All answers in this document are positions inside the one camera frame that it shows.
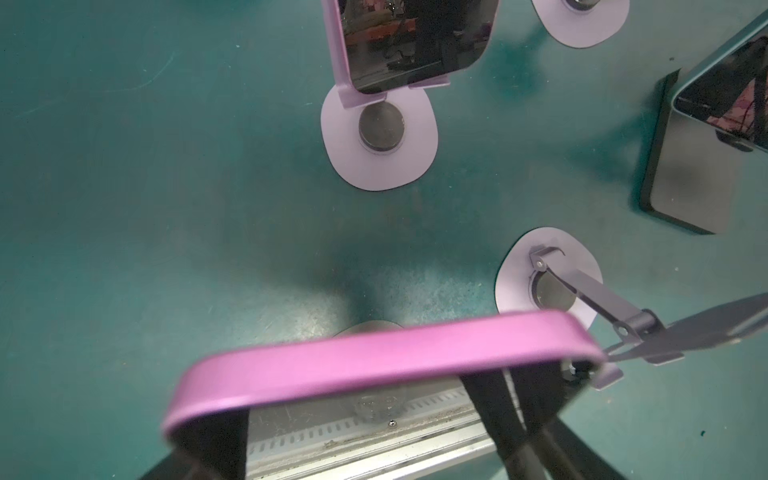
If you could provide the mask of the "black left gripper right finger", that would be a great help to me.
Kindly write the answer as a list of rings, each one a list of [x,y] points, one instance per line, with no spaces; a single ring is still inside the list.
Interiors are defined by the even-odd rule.
[[[596,370],[590,361],[553,361],[460,377],[508,478],[625,477],[559,418]]]

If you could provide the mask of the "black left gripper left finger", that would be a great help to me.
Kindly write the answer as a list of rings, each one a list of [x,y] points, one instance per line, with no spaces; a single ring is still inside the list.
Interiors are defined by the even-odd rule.
[[[170,433],[172,451],[140,479],[244,479],[247,410],[192,419]]]

